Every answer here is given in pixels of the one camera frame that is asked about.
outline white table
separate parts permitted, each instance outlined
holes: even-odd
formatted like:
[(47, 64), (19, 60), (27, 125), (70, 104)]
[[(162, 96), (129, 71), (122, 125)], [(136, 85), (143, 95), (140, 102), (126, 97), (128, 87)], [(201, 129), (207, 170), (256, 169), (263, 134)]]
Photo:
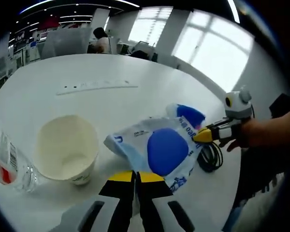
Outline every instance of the white table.
[[(62, 85), (92, 80), (130, 80), (138, 88), (98, 89), (56, 96)], [(84, 54), (41, 60), (17, 70), (0, 90), (0, 120), (12, 141), (31, 159), (37, 132), (47, 121), (77, 114), (96, 128), (100, 152), (91, 182), (83, 187), (42, 180), (38, 191), (20, 194), (0, 185), (0, 208), (18, 231), (44, 232), (60, 222), (70, 206), (97, 194), (107, 177), (129, 168), (110, 152), (105, 137), (148, 116), (162, 115), (172, 103), (195, 107), (212, 123), (224, 116), (218, 98), (192, 76), (154, 62), (126, 56)], [(223, 166), (214, 173), (196, 164), (177, 192), (188, 209), (204, 210), (222, 228), (237, 191), (240, 149), (222, 150)], [(142, 231), (140, 219), (130, 231)]]

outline ceiling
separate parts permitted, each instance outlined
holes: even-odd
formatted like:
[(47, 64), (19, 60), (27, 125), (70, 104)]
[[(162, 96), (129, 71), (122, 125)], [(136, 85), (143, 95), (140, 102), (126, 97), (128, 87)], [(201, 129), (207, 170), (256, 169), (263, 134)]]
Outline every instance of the ceiling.
[[(130, 3), (142, 7), (150, 6), (173, 6), (177, 9), (192, 10), (198, 9), (214, 13), (229, 20), (233, 20), (233, 15), (227, 0), (205, 0), (205, 1), (188, 1), (182, 0), (180, 3), (170, 3), (170, 0), (127, 0)], [(27, 3), (22, 9), (26, 9), (35, 3)], [(18, 33), (25, 28), (26, 31), (37, 28), (39, 25), (35, 23), (43, 23), (51, 16), (57, 18), (59, 22), (67, 22), (80, 20), (90, 21), (89, 16), (84, 17), (67, 17), (70, 15), (93, 15), (97, 8), (104, 8), (110, 10), (110, 16), (121, 14), (124, 12), (139, 10), (139, 7), (120, 2), (117, 0), (51, 0), (43, 4), (37, 5), (20, 13), (15, 22), (11, 25), (12, 35)]]

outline white paper cup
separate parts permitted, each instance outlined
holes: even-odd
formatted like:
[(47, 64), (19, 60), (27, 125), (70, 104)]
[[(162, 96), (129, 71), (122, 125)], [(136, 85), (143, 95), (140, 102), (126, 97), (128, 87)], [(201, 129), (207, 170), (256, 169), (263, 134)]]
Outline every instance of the white paper cup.
[(34, 165), (45, 177), (82, 185), (90, 180), (98, 155), (97, 133), (79, 116), (55, 118), (38, 133)]

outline black cable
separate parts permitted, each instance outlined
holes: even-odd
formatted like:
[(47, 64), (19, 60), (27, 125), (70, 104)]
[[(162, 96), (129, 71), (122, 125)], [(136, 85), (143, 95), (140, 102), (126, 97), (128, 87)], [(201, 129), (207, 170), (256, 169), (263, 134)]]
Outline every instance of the black cable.
[(253, 118), (255, 118), (255, 110), (254, 110), (252, 105), (251, 105), (251, 110), (252, 110), (252, 116), (253, 116)]
[(197, 161), (199, 166), (207, 173), (217, 170), (223, 164), (223, 156), (220, 147), (215, 142), (203, 144)]

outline human hand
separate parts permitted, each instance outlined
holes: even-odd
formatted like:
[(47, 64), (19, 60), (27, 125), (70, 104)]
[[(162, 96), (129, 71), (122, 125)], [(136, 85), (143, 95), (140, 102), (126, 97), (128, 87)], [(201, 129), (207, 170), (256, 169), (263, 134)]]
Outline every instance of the human hand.
[(103, 53), (104, 52), (104, 47), (101, 45), (96, 46), (97, 53)]
[[(227, 148), (230, 152), (236, 147), (259, 146), (263, 140), (263, 126), (254, 118), (241, 125), (240, 134)], [(231, 140), (223, 140), (219, 147), (224, 147)]]

